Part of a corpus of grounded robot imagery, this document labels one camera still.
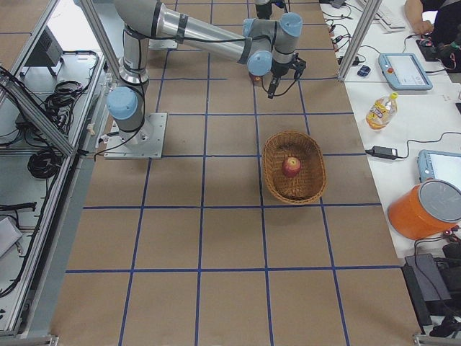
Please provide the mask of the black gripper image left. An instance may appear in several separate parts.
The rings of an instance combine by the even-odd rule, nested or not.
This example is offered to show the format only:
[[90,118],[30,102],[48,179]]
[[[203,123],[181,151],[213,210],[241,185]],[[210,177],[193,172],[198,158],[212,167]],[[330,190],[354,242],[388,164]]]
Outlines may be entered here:
[[306,61],[299,57],[299,53],[293,53],[287,63],[280,63],[273,59],[271,67],[272,78],[267,91],[268,98],[273,99],[276,96],[280,79],[282,76],[286,75],[289,70],[294,71],[295,78],[300,78],[303,75],[306,66]]

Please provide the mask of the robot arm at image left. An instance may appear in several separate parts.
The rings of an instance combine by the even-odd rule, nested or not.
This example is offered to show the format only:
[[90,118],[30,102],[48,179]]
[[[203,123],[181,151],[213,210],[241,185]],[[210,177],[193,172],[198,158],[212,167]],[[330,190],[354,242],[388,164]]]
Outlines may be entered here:
[[303,20],[294,12],[278,20],[247,18],[240,35],[169,9],[161,1],[115,1],[124,23],[123,56],[119,73],[125,85],[141,89],[148,85],[146,64],[151,45],[188,45],[247,68],[252,79],[271,74],[265,89],[268,98],[279,97],[277,88],[283,76],[294,72],[298,81],[306,62],[296,53]]

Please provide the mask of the person's hand at desk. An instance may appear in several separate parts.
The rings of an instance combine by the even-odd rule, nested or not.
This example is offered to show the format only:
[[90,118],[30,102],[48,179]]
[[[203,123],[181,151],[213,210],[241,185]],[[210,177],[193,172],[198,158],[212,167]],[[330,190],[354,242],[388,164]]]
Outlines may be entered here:
[[416,19],[410,21],[413,32],[417,35],[430,34],[434,30],[434,26],[428,20]]

